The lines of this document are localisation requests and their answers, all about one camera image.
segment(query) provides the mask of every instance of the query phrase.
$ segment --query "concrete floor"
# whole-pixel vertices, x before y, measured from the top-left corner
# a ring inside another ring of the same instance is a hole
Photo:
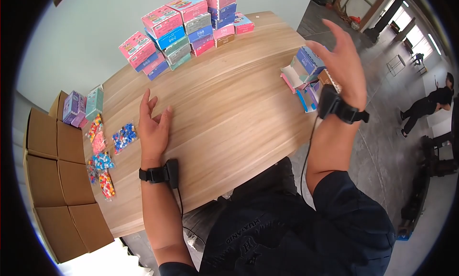
[[[312,39],[329,50],[335,47],[335,38],[321,19],[326,18],[340,25],[351,35],[362,60],[367,80],[369,123],[361,124],[354,140],[349,175],[357,187],[386,210],[393,225],[400,221],[400,209],[411,192],[411,180],[416,161],[420,157],[419,140],[422,135],[432,137],[426,118],[420,119],[407,139],[396,134],[399,124],[399,109],[407,110],[414,101],[425,97],[424,84],[419,74],[410,65],[410,55],[401,43],[392,43],[395,34],[388,28],[383,30],[377,44],[372,45],[367,37],[354,31],[333,11],[310,2],[297,30],[305,39]],[[386,63],[400,54],[407,66],[396,77],[387,69]],[[303,145],[290,157],[299,190],[301,169],[308,144]],[[313,207],[312,197],[303,183],[303,196]],[[140,263],[157,271],[158,265],[151,251],[145,231],[123,237],[132,252],[140,257]],[[192,251],[192,258],[199,267],[202,254]]]

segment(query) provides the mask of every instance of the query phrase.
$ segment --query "wood grain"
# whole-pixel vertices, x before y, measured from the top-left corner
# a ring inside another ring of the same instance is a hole
[[[104,86],[102,115],[111,136],[139,122],[146,88],[159,98],[153,115],[174,107],[164,159],[180,162],[180,192],[188,212],[239,186],[309,140],[314,118],[280,78],[304,39],[270,11],[249,14],[253,32],[213,48],[153,81],[126,65]],[[84,140],[85,157],[92,155]],[[138,169],[140,141],[113,156],[116,197],[93,192],[114,237],[144,229]]]

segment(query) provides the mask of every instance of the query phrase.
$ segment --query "person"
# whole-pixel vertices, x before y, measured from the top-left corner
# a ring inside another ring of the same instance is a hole
[[[450,72],[446,75],[445,83],[445,87],[439,88],[437,82],[435,84],[437,87],[436,90],[431,92],[427,97],[415,101],[408,111],[400,111],[401,120],[404,121],[407,118],[409,118],[409,120],[406,122],[403,129],[397,130],[397,133],[400,133],[406,138],[419,118],[431,115],[441,109],[447,111],[451,109],[451,100],[454,95],[454,78]]]
[[[336,48],[306,45],[341,84],[343,100],[364,111],[366,83],[353,41],[335,23],[323,22]],[[168,106],[152,118],[157,101],[147,89],[140,104],[142,170],[161,166],[169,139],[173,110]],[[395,242],[393,225],[347,173],[359,125],[331,114],[315,130],[306,184],[316,210],[296,191],[288,158],[237,187],[210,228],[199,272],[171,189],[141,181],[145,230],[161,275],[383,275]]]

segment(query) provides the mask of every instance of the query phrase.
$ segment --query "ceiling light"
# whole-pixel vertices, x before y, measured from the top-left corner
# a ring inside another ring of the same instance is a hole
[[[432,35],[428,34],[429,35],[429,38],[431,38],[431,41],[433,43],[433,45],[435,46],[435,49],[437,50],[437,52],[439,53],[439,55],[441,55],[440,53],[440,49],[438,48],[437,44],[435,43],[435,41],[433,41],[433,38],[432,38]]]

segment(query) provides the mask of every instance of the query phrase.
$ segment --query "right hand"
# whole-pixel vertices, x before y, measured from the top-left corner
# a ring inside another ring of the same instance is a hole
[[[322,44],[306,40],[306,45],[324,62],[330,75],[341,85],[341,97],[348,105],[363,111],[367,102],[364,69],[349,33],[330,20],[322,20],[336,38],[333,52]]]

